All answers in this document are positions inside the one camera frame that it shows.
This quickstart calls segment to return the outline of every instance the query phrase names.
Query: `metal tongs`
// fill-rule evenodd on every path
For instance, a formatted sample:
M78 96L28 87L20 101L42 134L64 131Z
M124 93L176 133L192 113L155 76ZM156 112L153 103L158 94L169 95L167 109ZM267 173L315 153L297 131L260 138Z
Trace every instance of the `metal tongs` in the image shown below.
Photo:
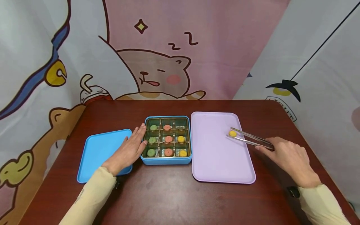
M230 130L233 130L233 131L235 131L235 132L237 132L237 133L243 134L244 136L247 136L247 137L252 138L252 139L254 139L254 140L256 140L256 141L262 142L262 143L264 143L264 144L266 144L266 145L268 145L268 146L265 146L265 145L262 145L262 144L258 144L258 143L256 143L256 142L252 142L252 141L247 141L247 140L245 140L245 139L241 139L241 138L238 138L238 137L232 137L232 136L230 136L229 134L227 134L226 136L229 137L229 138L233 138L233 139L236 139L236 140L239 140L239 141L243 141L243 142L245 142L245 143L247 143L247 144L251 144L251 145L255 145L255 146L260 145L260 146L263 146L263 147L265 147L265 148L267 148L267 149L269 149L269 150L274 150L273 144L271 144L270 142L268 142L268 141L265 140L265 139L259 138L259 137L257 137L257 136L252 135L252 134L248 134L248 133L246 133L246 132L243 132L243 131L241 131L241 130L235 129L235 128L233 128L233 127L230 127Z

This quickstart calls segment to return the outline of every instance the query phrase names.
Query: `blue lid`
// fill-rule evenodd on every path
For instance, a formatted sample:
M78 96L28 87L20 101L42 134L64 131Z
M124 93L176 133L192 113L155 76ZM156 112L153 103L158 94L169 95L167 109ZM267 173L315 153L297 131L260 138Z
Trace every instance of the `blue lid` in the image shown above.
M79 171L76 180L86 183L90 177L121 146L125 137L130 137L131 130L118 130L89 136L85 141ZM119 175L130 173L132 165L120 171Z

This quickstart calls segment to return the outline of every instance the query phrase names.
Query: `sparkle star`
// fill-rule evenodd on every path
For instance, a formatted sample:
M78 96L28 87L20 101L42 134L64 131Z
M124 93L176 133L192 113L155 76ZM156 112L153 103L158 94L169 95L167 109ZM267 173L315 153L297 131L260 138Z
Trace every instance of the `sparkle star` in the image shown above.
M148 26L146 26L142 19L139 19L138 23L135 24L134 27L140 32L140 34L143 34L144 31L148 28Z

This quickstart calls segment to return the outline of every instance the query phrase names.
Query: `blue container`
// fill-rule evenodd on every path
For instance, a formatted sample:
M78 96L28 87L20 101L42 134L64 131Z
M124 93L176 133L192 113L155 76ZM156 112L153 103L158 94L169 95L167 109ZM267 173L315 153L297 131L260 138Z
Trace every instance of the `blue container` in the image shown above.
M190 119L187 116L150 116L146 118L145 124L147 130L144 140L149 143L140 156L145 165L186 165L190 163L193 154ZM165 141L168 136L172 137L172 141ZM184 142L178 142L180 136L184 138ZM148 156L149 149L155 150L155 156ZM171 153L169 149L172 149L172 156L166 156ZM180 152L186 152L186 156L180 157Z
M118 130L89 136L85 141L76 180L83 184L114 152L121 146L125 137L130 137L131 130ZM118 176L132 171L132 165L124 168Z

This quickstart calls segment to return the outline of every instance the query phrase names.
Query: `bear tongue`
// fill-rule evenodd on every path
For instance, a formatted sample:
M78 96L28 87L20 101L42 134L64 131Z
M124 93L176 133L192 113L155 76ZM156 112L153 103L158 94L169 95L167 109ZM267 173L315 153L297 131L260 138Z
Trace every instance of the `bear tongue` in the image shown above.
M157 87L157 86L160 85L160 83L159 83L159 82L156 82L156 81L146 81L146 83L151 84L151 85L153 85L153 86L155 86L155 87Z

